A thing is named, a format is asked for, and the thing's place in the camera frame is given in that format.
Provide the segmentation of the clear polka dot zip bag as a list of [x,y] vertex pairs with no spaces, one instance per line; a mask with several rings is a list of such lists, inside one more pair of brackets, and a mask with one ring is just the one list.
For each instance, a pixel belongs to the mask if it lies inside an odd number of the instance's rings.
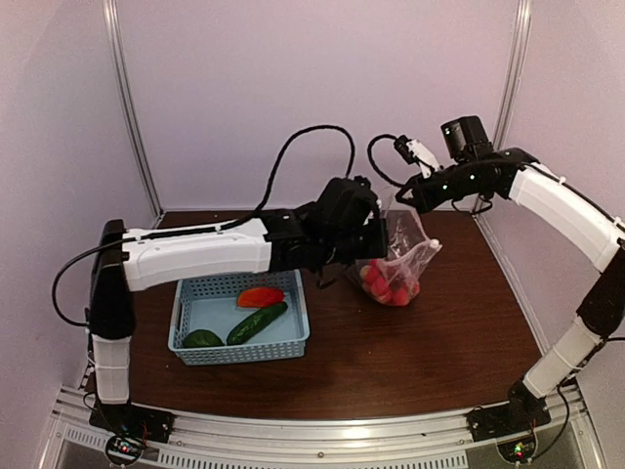
[[[430,238],[426,234],[415,209],[395,209],[395,191],[391,186],[384,187],[379,197],[381,214],[387,220],[389,235],[387,256],[381,259],[392,265],[399,265],[407,274],[413,274],[420,283],[421,275],[442,245],[438,239]],[[347,278],[361,290],[358,270],[370,260],[373,259],[356,261],[347,271]]]

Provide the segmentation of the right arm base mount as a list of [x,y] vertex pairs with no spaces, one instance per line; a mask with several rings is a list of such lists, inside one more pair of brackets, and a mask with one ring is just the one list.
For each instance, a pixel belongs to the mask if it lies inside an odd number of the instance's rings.
[[501,458],[520,466],[529,463],[537,454],[536,430],[551,422],[546,409],[522,416],[510,403],[494,406],[476,406],[466,414],[469,430],[475,443],[493,440]]

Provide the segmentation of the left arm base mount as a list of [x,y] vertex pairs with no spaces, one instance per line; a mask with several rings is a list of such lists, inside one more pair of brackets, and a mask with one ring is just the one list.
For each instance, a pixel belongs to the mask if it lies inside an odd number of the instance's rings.
[[140,405],[95,405],[89,423],[110,433],[104,455],[116,466],[138,462],[154,452],[150,443],[169,442],[174,414]]

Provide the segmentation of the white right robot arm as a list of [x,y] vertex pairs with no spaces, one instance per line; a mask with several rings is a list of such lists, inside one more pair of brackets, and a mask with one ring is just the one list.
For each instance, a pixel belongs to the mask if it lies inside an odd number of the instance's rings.
[[419,167],[396,201],[425,214],[469,195],[512,201],[563,235],[600,276],[577,308],[572,325],[509,391],[501,409],[507,430],[522,430],[538,414],[538,403],[581,369],[624,320],[624,225],[519,148],[497,150],[480,119],[463,116],[442,125],[454,163],[443,167],[416,139],[400,136],[395,150]]

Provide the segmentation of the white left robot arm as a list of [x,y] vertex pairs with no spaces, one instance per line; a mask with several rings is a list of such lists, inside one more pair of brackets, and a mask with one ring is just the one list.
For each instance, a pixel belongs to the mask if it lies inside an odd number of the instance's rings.
[[306,269],[386,255],[388,232],[377,195],[362,177],[334,178],[318,200],[295,209],[255,210],[238,220],[172,230],[104,226],[91,279],[88,328],[104,420],[120,434],[140,426],[130,405],[133,295],[163,283],[228,274]]

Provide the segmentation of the red lychee bunch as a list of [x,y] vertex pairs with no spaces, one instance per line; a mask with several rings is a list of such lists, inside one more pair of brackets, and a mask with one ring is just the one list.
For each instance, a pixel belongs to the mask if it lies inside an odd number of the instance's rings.
[[413,274],[383,259],[368,261],[358,270],[362,289],[375,301],[392,307],[407,306],[415,299],[421,285]]

